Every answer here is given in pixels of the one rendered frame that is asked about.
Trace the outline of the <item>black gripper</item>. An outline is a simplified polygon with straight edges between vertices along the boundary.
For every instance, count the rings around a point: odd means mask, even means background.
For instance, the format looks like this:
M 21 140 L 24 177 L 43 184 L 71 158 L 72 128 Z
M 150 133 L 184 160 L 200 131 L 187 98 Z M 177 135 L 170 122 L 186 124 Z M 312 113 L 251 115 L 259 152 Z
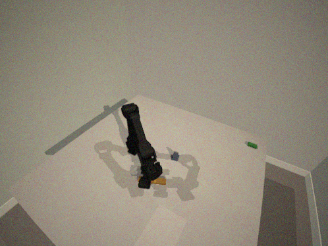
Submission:
M 139 180 L 138 187 L 142 189 L 150 189 L 151 180 L 148 179 L 142 167 L 140 167 L 140 170 L 142 171 L 141 174 L 143 174 L 143 177 Z

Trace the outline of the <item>small green bar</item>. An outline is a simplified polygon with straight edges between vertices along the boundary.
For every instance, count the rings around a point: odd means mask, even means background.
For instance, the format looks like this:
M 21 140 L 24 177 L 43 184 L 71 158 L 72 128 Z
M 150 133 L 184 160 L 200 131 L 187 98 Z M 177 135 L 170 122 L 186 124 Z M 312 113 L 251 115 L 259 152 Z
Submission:
M 257 148 L 257 144 L 253 144 L 253 143 L 251 143 L 251 142 L 248 142 L 248 146 L 249 147 L 253 147 L 253 148 Z

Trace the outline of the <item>orange bar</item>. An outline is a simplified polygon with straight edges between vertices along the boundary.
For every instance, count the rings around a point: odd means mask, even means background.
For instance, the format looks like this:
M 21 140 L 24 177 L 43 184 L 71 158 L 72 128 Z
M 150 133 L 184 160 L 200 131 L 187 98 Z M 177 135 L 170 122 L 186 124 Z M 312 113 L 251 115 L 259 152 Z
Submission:
M 139 182 L 139 180 L 141 179 L 141 177 L 143 177 L 143 176 L 139 176 L 139 178 L 138 178 L 138 182 Z M 158 179 L 156 179 L 156 180 L 151 180 L 151 184 L 161 184 L 161 185 L 166 185 L 166 179 L 164 179 L 164 178 L 158 178 Z

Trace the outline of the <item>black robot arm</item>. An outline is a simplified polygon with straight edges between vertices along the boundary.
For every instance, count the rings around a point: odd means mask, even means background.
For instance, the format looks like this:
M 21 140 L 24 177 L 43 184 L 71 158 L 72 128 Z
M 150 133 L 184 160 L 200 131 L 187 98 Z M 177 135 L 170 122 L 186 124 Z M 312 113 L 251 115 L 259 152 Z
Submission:
M 141 167 L 144 169 L 149 180 L 156 180 L 163 173 L 160 162 L 157 162 L 156 154 L 151 143 L 147 141 L 140 122 L 139 108 L 134 103 L 123 105 L 122 113 L 126 118 L 128 137 L 126 145 L 128 153 L 138 155 Z M 151 158 L 153 157 L 153 158 Z M 154 164 L 155 163 L 155 164 Z

